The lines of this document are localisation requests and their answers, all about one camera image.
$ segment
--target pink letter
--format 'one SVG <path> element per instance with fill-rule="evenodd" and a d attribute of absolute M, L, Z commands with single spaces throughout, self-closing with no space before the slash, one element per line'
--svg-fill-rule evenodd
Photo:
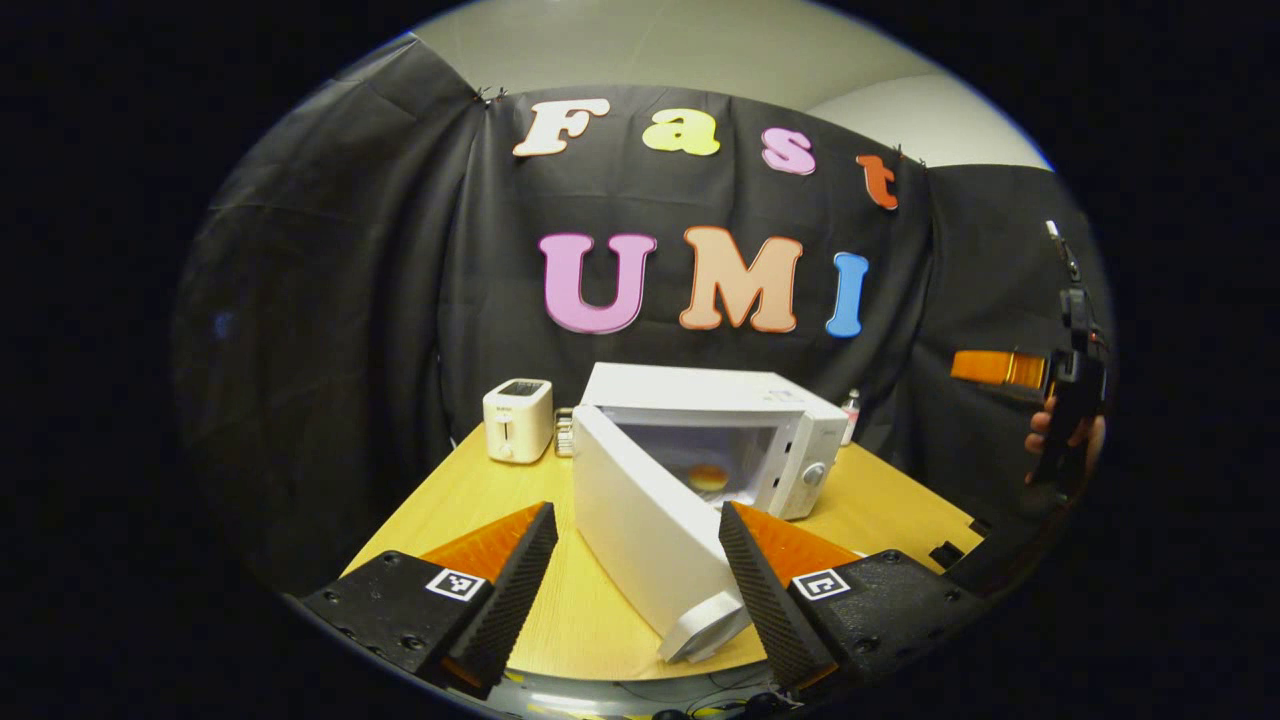
<path fill-rule="evenodd" d="M 818 167 L 813 155 L 805 152 L 813 147 L 809 138 L 799 132 L 785 128 L 769 128 L 760 136 L 764 140 L 764 163 L 774 170 L 794 176 L 808 176 Z"/>
<path fill-rule="evenodd" d="M 538 243 L 547 256 L 547 313 L 567 331 L 616 333 L 640 314 L 644 261 L 658 241 L 643 234 L 616 234 L 609 240 L 609 249 L 618 256 L 618 292 L 608 307 L 582 302 L 582 258 L 593 245 L 589 236 L 573 233 L 549 234 Z"/>

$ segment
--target human hand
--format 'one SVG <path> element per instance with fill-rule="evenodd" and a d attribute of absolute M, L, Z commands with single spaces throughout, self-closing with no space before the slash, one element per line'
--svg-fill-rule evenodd
<path fill-rule="evenodd" d="M 1044 410 L 1032 415 L 1032 432 L 1027 436 L 1023 446 L 1028 452 L 1041 455 L 1044 452 L 1044 436 L 1048 434 L 1048 424 L 1053 418 L 1053 407 L 1057 405 L 1057 396 L 1050 397 L 1044 401 Z M 1102 415 L 1093 418 L 1093 424 L 1091 425 L 1088 419 L 1080 420 L 1080 424 L 1071 433 L 1070 439 L 1066 441 L 1068 447 L 1076 447 L 1088 438 L 1088 447 L 1084 451 L 1084 475 L 1093 475 L 1094 468 L 1098 465 L 1098 455 L 1102 454 L 1102 443 L 1106 439 L 1107 423 L 1102 419 Z M 1024 484 L 1030 484 L 1032 474 L 1027 473 L 1027 478 L 1023 479 Z"/>

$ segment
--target yellow letter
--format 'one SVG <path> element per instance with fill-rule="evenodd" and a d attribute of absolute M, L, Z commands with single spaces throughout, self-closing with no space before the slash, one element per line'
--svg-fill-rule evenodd
<path fill-rule="evenodd" d="M 564 150 L 568 143 L 559 138 L 561 131 L 568 131 L 570 137 L 582 135 L 588 120 L 591 119 L 588 113 L 598 118 L 604 115 L 609 111 L 609 101 L 602 97 L 595 100 L 557 100 L 539 102 L 532 106 L 532 110 L 534 122 L 529 126 L 529 135 L 511 151 L 518 158 L 554 155 Z"/>
<path fill-rule="evenodd" d="M 746 313 L 759 297 L 760 309 L 751 315 L 753 328 L 767 333 L 788 333 L 795 329 L 791 290 L 796 261 L 804 254 L 804 246 L 786 237 L 771 237 L 756 252 L 751 269 L 748 269 L 728 231 L 692 227 L 685 231 L 685 242 L 694 246 L 694 291 L 689 309 L 680 314 L 681 325 L 692 331 L 718 327 L 718 288 L 728 322 L 735 328 L 741 327 Z"/>
<path fill-rule="evenodd" d="M 672 108 L 658 110 L 655 126 L 644 131 L 644 143 L 654 150 L 684 150 L 690 155 L 710 155 L 719 150 L 716 118 L 701 110 Z"/>

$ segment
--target white wall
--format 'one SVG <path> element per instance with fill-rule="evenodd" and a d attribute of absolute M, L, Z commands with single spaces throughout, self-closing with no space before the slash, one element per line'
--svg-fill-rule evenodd
<path fill-rule="evenodd" d="M 993 164 L 1052 169 L 1010 118 L 947 74 L 879 82 L 808 113 L 890 147 L 901 145 L 902 154 L 931 168 Z"/>

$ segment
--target open microwave door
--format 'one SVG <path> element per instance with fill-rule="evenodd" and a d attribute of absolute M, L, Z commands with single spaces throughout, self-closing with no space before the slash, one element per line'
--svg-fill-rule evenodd
<path fill-rule="evenodd" d="M 573 409 L 577 529 L 667 662 L 710 657 L 749 624 L 719 512 L 598 407 Z"/>

